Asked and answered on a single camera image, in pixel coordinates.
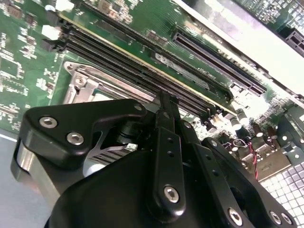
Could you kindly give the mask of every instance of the red wire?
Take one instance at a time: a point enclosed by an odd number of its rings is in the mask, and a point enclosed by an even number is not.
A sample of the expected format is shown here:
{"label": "red wire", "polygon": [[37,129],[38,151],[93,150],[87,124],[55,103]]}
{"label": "red wire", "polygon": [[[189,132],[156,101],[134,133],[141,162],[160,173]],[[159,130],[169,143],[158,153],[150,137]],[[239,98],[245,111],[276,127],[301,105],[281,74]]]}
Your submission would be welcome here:
{"label": "red wire", "polygon": [[255,166],[255,178],[256,178],[256,180],[258,180],[257,156],[256,156],[257,153],[256,153],[255,150],[253,149],[252,143],[249,143],[249,144],[248,144],[248,147],[249,147],[250,153],[251,153],[252,156],[253,156],[253,165]]}

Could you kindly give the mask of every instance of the black expansion slot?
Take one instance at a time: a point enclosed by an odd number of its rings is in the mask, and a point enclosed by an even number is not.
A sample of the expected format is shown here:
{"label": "black expansion slot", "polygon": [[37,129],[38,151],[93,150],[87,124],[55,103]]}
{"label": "black expansion slot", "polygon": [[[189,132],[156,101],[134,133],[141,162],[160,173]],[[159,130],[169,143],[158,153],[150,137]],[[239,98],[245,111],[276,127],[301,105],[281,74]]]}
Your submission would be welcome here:
{"label": "black expansion slot", "polygon": [[108,15],[106,15],[105,13],[100,11],[97,7],[91,5],[87,1],[85,1],[85,0],[72,0],[71,2],[76,4],[78,7],[81,7],[81,6],[86,7],[87,9],[89,9],[90,11],[95,13],[100,19],[102,19],[103,21],[108,23],[110,26],[112,26],[115,29],[123,32],[125,35],[128,35],[129,37],[133,38],[134,40],[141,43],[142,45],[145,45],[150,50],[165,56],[166,58],[170,59],[175,64],[179,65],[183,69],[185,69],[185,70],[189,71],[190,73],[192,73],[193,75],[197,76],[199,79],[201,79],[203,81],[206,81],[207,83],[211,84],[213,87],[221,90],[222,92],[224,92],[226,94],[227,97],[229,97],[229,99],[233,98],[232,93],[230,92],[229,89],[227,89],[227,88],[223,87],[222,85],[216,83],[215,81],[210,79],[208,76],[206,76],[202,72],[200,72],[197,68],[191,66],[190,64],[188,64],[187,62],[185,62],[184,60],[182,60],[178,56],[174,55],[173,53],[165,50],[164,48],[162,48],[160,46],[158,46],[156,43],[150,41],[147,37],[144,37],[143,35],[141,35],[137,31],[131,29],[130,27],[126,26],[125,24],[120,23],[119,21],[116,21],[113,18],[109,17]]}
{"label": "black expansion slot", "polygon": [[59,41],[59,50],[68,50],[80,57],[104,68],[120,78],[128,80],[130,83],[140,85],[143,89],[157,94],[159,91],[167,91],[172,95],[177,95],[180,107],[191,114],[200,116],[208,114],[209,110],[220,110],[212,104],[194,96],[187,89],[178,86],[174,82],[163,78],[155,71],[141,65],[128,56],[113,50],[107,44],[87,35],[74,28],[70,33],[64,34]]}
{"label": "black expansion slot", "polygon": [[251,93],[260,96],[266,92],[266,88],[251,75],[185,33],[178,31],[173,42]]}

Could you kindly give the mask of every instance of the black bracket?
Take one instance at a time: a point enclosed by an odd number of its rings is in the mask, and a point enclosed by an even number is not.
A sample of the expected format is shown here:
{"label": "black bracket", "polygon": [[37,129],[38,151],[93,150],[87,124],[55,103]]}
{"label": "black bracket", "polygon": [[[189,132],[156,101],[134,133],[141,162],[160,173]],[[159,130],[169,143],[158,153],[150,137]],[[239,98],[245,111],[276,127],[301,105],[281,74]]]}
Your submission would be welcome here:
{"label": "black bracket", "polygon": [[268,193],[254,177],[213,138],[205,138],[202,145],[226,170],[226,180],[233,195],[255,227],[288,228],[296,226],[293,217]]}
{"label": "black bracket", "polygon": [[188,122],[180,121],[179,128],[183,139],[183,151],[188,152],[193,167],[201,175],[202,182],[208,186],[222,223],[233,228],[253,228],[252,223],[239,208],[212,151],[200,144]]}
{"label": "black bracket", "polygon": [[148,187],[149,211],[161,222],[170,223],[186,209],[181,140],[174,132],[177,105],[167,93],[160,93],[161,109],[156,113],[152,174]]}
{"label": "black bracket", "polygon": [[132,99],[37,107],[24,114],[19,137],[27,149],[72,170],[83,164],[92,149],[94,132],[146,114],[144,106]]}

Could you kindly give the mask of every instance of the ram slot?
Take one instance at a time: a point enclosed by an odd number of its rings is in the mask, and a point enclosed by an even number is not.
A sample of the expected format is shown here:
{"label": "ram slot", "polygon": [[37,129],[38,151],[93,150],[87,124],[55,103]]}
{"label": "ram slot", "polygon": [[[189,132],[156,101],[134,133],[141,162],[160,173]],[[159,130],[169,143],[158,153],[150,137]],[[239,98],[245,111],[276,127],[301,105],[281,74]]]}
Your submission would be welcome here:
{"label": "ram slot", "polygon": [[191,114],[201,116],[208,114],[212,109],[220,109],[193,96],[185,88],[177,86],[172,81],[164,80],[156,72],[77,29],[69,33],[64,50],[71,51],[93,64],[111,71],[113,75],[140,85],[155,95],[161,90],[177,95],[180,99],[180,107]]}

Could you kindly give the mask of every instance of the screw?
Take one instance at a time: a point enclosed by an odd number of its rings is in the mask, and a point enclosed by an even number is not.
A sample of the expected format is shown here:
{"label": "screw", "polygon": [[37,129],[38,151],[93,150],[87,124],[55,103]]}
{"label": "screw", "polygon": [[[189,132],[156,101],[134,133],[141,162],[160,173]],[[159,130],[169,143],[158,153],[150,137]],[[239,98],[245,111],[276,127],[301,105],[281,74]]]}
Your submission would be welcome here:
{"label": "screw", "polygon": [[86,84],[86,80],[83,77],[77,76],[75,78],[75,83],[77,86],[83,87]]}
{"label": "screw", "polygon": [[168,119],[170,118],[170,116],[169,116],[168,113],[166,113],[166,112],[164,112],[163,115],[164,115],[165,117],[167,117]]}
{"label": "screw", "polygon": [[136,108],[138,111],[142,110],[142,108],[139,105],[135,105],[134,108]]}
{"label": "screw", "polygon": [[184,125],[185,125],[186,127],[188,127],[188,128],[191,128],[191,124],[188,123],[188,122],[184,122]]}
{"label": "screw", "polygon": [[229,208],[228,214],[232,221],[234,221],[234,223],[237,224],[239,227],[243,225],[243,219],[236,210],[234,210],[233,208]]}
{"label": "screw", "polygon": [[73,65],[72,65],[72,64],[68,65],[68,66],[67,66],[67,69],[68,69],[68,70],[73,70]]}
{"label": "screw", "polygon": [[292,225],[293,222],[291,221],[291,219],[290,219],[286,214],[282,213],[281,215],[282,215],[282,217],[284,218],[284,220],[285,220],[289,225]]}
{"label": "screw", "polygon": [[82,135],[77,132],[67,134],[66,140],[73,145],[81,145],[84,142]]}
{"label": "screw", "polygon": [[211,140],[211,144],[212,144],[213,146],[215,146],[215,147],[218,146],[218,144],[217,144],[215,141],[213,141],[213,140]]}
{"label": "screw", "polygon": [[180,196],[175,188],[173,188],[171,186],[166,186],[163,191],[165,193],[166,198],[171,203],[177,203],[179,201]]}
{"label": "screw", "polygon": [[58,125],[57,120],[53,117],[45,116],[40,118],[39,123],[41,126],[46,128],[54,128]]}
{"label": "screw", "polygon": [[273,211],[270,211],[270,215],[272,217],[272,219],[276,222],[276,224],[281,225],[282,221],[281,219],[278,217],[277,214],[275,214]]}

